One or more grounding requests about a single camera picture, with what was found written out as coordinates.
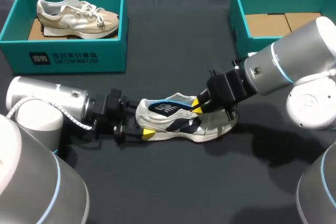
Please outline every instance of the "shoelace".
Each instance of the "shoelace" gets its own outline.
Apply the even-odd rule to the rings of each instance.
[[[100,10],[105,10],[104,8],[97,8],[95,5],[91,5],[86,1],[81,1],[83,7],[77,12],[77,14],[87,14],[90,18],[95,17],[97,18],[96,22],[97,25],[100,27],[104,26],[104,18],[101,14],[99,14]]]

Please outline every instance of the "shoe logo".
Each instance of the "shoe logo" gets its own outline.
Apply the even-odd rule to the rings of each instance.
[[[156,110],[164,111],[164,112],[171,112],[178,109],[178,106],[170,105],[170,104],[160,104],[155,107]]]

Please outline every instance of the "sneaker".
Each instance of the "sneaker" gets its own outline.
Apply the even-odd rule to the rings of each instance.
[[[37,17],[44,36],[110,37],[119,27],[119,16],[85,1],[37,2]]]
[[[191,111],[196,97],[176,93],[164,100],[142,99],[135,118],[146,129],[146,140],[166,140],[185,137],[194,142],[205,142],[224,135],[237,123],[229,120],[224,110],[210,113]]]

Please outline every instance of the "beige sneaker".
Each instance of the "beige sneaker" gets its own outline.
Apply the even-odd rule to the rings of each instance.
[[[37,16],[44,36],[110,37],[119,27],[119,15],[85,1],[37,2]]]

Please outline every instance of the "shoe box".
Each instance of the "shoe box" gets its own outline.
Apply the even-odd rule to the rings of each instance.
[[[238,58],[262,50],[319,16],[336,24],[336,0],[231,0],[229,23]]]
[[[37,1],[15,0],[0,34],[0,49],[14,74],[125,71],[126,0],[81,0],[119,15],[118,34],[104,39],[44,37],[37,19]]]

